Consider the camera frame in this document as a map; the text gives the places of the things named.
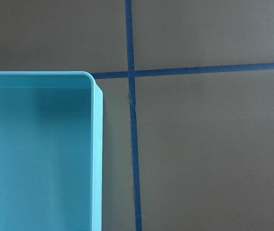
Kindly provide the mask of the light blue plastic bin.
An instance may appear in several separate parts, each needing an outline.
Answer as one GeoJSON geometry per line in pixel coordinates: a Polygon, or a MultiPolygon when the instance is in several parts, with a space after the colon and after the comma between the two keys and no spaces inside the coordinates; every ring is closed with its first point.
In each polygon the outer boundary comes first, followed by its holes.
{"type": "Polygon", "coordinates": [[[102,228],[103,93],[83,71],[0,71],[0,231],[102,228]]]}

